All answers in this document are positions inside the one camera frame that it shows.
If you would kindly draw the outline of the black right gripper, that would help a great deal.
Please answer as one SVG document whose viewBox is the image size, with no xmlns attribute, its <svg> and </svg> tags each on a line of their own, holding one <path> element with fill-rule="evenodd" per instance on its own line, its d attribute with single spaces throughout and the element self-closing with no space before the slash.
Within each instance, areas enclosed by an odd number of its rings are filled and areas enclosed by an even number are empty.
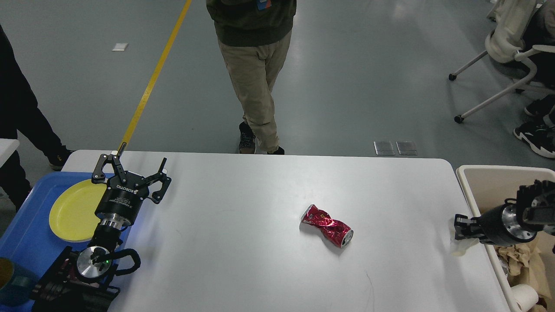
<svg viewBox="0 0 555 312">
<path fill-rule="evenodd" d="M 454 216 L 454 239 L 478 239 L 484 245 L 511 247 L 533 241 L 537 231 L 521 224 L 516 204 L 503 204 L 479 217 Z"/>
</svg>

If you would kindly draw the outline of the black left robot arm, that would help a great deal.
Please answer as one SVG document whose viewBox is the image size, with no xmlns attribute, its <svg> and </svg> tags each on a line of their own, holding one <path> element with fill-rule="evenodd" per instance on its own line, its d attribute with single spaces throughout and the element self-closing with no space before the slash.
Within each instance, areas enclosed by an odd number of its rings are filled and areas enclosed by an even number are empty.
<svg viewBox="0 0 555 312">
<path fill-rule="evenodd" d="M 29 296 L 33 312 L 106 312 L 121 291 L 111 286 L 113 278 L 140 268 L 137 251 L 121 248 L 121 234 L 135 224 L 145 199 L 161 202 L 172 179 L 166 158 L 150 176 L 125 170 L 120 159 L 126 145 L 99 156 L 91 175 L 93 184 L 106 186 L 95 210 L 99 223 L 85 249 L 65 247 L 36 283 Z"/>
</svg>

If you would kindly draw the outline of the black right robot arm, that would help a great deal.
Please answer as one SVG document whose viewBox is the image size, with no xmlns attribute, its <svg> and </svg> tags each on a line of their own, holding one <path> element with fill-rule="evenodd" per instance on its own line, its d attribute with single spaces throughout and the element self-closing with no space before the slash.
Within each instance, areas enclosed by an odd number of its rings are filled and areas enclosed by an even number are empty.
<svg viewBox="0 0 555 312">
<path fill-rule="evenodd" d="M 451 253 L 462 256 L 477 243 L 499 247 L 529 243 L 540 232 L 553 236 L 554 213 L 554 182 L 535 180 L 531 185 L 521 185 L 515 198 L 506 198 L 484 213 L 471 217 L 456 214 Z"/>
</svg>

